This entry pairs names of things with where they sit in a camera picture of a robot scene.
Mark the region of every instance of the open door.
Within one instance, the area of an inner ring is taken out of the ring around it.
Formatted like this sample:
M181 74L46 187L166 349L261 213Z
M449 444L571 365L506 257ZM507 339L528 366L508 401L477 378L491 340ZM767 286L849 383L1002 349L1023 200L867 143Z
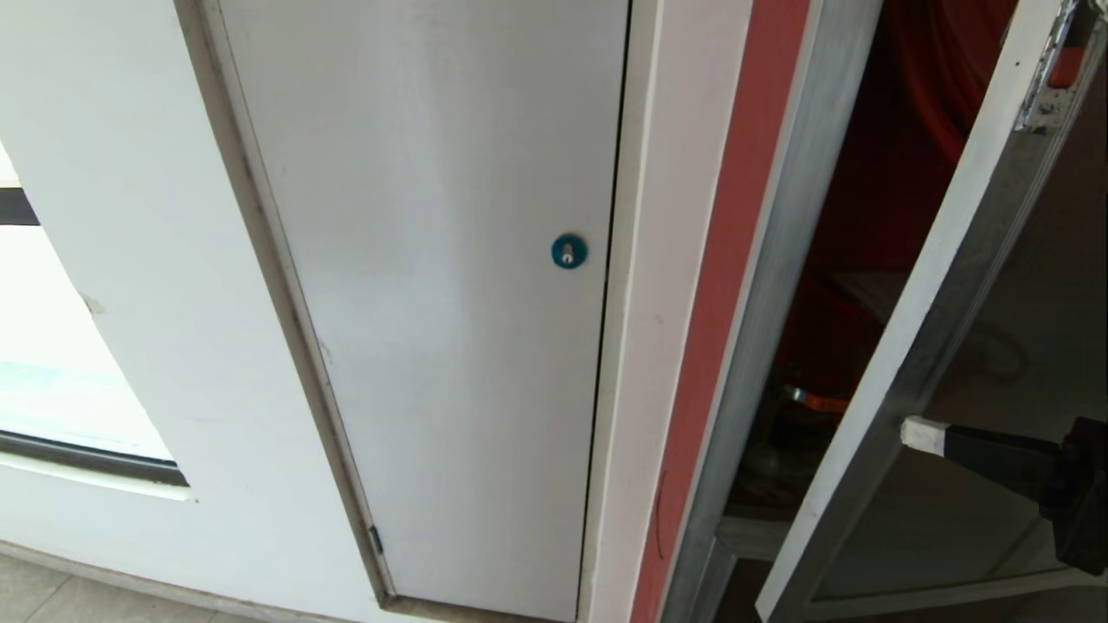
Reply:
M1090 83L1102 73L1105 23L1098 16L1088 22L1095 25L1089 27L1077 79L1067 85L1053 80L1075 12L1084 4L1024 0L1012 16L976 122L919 258L899 298L893 294L895 308L780 550L768 555L772 570L756 604L762 621L862 614L813 604L821 603L825 575L901 453L902 421L927 412L1007 266ZM1097 102L1100 112L1094 114L1102 118L1102 99ZM1099 225L1088 227L1102 234L1102 211L1098 214ZM1098 257L1100 266L1102 248ZM1102 349L1102 339L1095 348Z

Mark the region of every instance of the door frame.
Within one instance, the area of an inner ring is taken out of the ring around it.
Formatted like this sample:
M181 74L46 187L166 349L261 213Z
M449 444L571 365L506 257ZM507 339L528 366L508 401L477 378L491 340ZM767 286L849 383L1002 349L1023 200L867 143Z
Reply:
M1017 6L935 222L758 596L762 621L803 619L900 453L901 422L925 410L1018 238L1094 73L1086 71L1076 96L1059 106L1057 127L1020 126L1046 86L1076 4ZM1104 51L1104 24L1098 29L1086 70L1096 69Z

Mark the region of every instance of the door hinge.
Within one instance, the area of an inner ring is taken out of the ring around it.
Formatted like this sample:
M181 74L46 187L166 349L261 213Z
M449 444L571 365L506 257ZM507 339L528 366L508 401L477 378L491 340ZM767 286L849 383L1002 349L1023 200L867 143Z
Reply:
M369 529L369 540L373 542L373 551L377 555L384 555L384 545L381 544L381 535L377 532L377 527L370 527Z

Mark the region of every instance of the white wall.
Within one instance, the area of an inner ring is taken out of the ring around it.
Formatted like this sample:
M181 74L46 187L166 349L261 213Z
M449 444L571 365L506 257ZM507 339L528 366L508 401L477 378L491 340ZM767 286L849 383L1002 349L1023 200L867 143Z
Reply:
M633 12L578 615L595 623L630 611L749 3ZM173 2L0 0L0 140L196 498L0 467L0 540L400 620L372 603Z
M381 613L170 0L0 1L0 140L192 483L0 467L0 540L360 621Z

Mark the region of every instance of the metal frame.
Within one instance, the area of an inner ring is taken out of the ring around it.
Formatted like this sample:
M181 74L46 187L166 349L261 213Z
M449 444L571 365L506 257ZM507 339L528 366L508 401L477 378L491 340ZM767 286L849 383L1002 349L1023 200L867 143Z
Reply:
M1066 8L1073 4L1025 1L1016 9L982 113L882 338L889 345L874 354L871 378L863 378L759 595L767 623L806 616L823 574L900 453L901 420L927 406L1023 229L1095 73L1089 68L1104 53L1101 25L1070 105L1056 112L1056 131L1013 131L1028 84L1037 88L1029 73L1053 63L1056 47L1044 50L1044 41L1068 23Z
M174 461L111 452L7 430L0 430L0 452L101 473L188 487L185 474L181 473Z
M739 308L742 321L663 623L710 621L722 598L711 586L719 578L726 586L735 563L718 552L717 529L847 134L880 9L881 0L814 0L809 8L774 162L777 180L787 182L767 190L772 203L763 208L769 211L763 251L752 258L757 267L746 306Z
M31 210L27 193L19 186L0 188L0 225L38 225L39 217Z

